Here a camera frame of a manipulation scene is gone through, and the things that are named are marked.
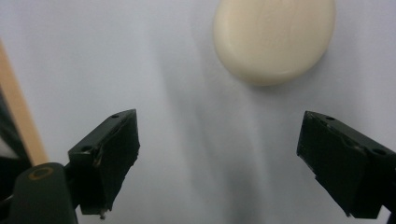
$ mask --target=screw hole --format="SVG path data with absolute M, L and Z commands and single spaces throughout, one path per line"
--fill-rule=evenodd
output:
M 40 180 L 49 175 L 52 175 L 53 169 L 51 167 L 42 167 L 34 170 L 32 173 L 29 174 L 29 179 L 31 180 Z
M 375 152 L 376 154 L 381 155 L 381 156 L 387 155 L 387 152 L 385 152 L 382 149 L 378 149 L 378 148 L 373 149 L 373 152 Z
M 89 150 L 91 150 L 91 149 L 92 149 L 92 147 L 83 147 L 83 148 L 81 149 L 81 151 L 86 152 L 86 151 L 89 151 Z

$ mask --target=white surface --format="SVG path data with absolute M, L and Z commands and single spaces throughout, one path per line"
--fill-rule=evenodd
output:
M 345 217 L 296 147 L 313 110 L 396 148 L 396 2 L 337 1 L 322 60 L 270 88 L 219 62 L 217 4 L 2 1 L 0 35 L 50 158 L 67 163 L 103 119 L 136 108 L 141 153 L 106 223 L 385 223 Z
M 216 52 L 248 83 L 283 83 L 318 62 L 334 21 L 334 0 L 222 0 L 214 19 Z

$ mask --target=white cloth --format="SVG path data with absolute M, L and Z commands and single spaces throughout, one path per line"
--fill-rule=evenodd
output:
M 0 36 L 51 160 L 136 108 L 140 155 L 108 223 L 385 223 L 347 218 L 296 149 L 305 110 L 396 148 L 396 2 L 337 1 L 322 60 L 265 88 L 219 62 L 218 2 L 2 1 Z

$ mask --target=soap bar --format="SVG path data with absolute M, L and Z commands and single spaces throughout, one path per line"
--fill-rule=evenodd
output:
M 216 52 L 233 75 L 268 86 L 311 68 L 332 38 L 334 0 L 221 0 Z

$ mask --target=wooden stick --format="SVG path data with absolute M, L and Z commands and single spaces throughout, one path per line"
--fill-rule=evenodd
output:
M 0 90 L 6 99 L 8 110 L 17 127 L 26 153 L 33 165 L 48 162 L 47 154 L 41 143 L 29 108 L 23 97 L 18 80 L 15 77 L 6 51 L 0 40 Z

